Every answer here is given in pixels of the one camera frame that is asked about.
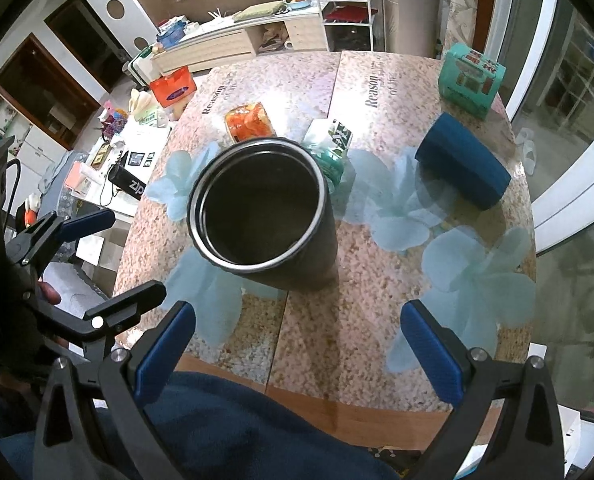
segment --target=blue jeans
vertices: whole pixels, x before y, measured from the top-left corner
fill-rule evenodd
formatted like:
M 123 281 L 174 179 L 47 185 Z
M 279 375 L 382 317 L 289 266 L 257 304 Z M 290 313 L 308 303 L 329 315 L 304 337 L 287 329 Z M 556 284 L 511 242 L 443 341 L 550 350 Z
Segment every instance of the blue jeans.
M 210 375 L 173 373 L 145 412 L 178 464 L 199 478 L 399 479 L 365 450 L 317 430 L 263 394 Z M 138 479 L 108 410 L 98 413 L 114 463 Z M 34 432 L 0 439 L 0 450 L 24 480 L 32 478 L 33 445 Z

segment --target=glass door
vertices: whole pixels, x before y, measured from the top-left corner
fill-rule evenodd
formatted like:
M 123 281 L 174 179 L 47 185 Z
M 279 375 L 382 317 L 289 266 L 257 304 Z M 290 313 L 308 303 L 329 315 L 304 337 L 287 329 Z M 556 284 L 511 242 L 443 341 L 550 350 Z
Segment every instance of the glass door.
M 533 202 L 532 341 L 548 346 L 558 402 L 594 418 L 594 31 L 570 1 L 540 2 L 513 0 L 500 95 Z

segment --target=orange box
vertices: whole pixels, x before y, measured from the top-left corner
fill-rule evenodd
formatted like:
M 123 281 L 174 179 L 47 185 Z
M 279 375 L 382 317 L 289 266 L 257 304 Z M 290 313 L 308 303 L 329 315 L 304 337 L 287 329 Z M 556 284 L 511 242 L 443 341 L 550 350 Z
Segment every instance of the orange box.
M 187 66 L 175 70 L 170 75 L 160 77 L 149 86 L 155 94 L 155 99 L 164 108 L 197 91 L 197 85 Z

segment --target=stainless steel tumbler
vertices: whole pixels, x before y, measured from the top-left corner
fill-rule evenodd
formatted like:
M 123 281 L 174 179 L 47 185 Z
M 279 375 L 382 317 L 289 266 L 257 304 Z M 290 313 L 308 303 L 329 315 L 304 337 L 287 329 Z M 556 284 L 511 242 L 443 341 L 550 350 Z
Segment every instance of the stainless steel tumbler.
M 288 139 L 265 137 L 219 153 L 190 193 L 188 232 L 221 269 L 284 290 L 334 277 L 335 219 L 315 159 Z

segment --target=green box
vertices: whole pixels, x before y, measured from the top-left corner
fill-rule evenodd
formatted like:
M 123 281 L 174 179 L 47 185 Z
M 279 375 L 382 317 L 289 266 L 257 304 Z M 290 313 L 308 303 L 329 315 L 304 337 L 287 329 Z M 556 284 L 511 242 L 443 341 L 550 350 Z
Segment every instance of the green box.
M 446 53 L 439 73 L 439 94 L 475 117 L 485 119 L 500 89 L 506 67 L 463 43 Z

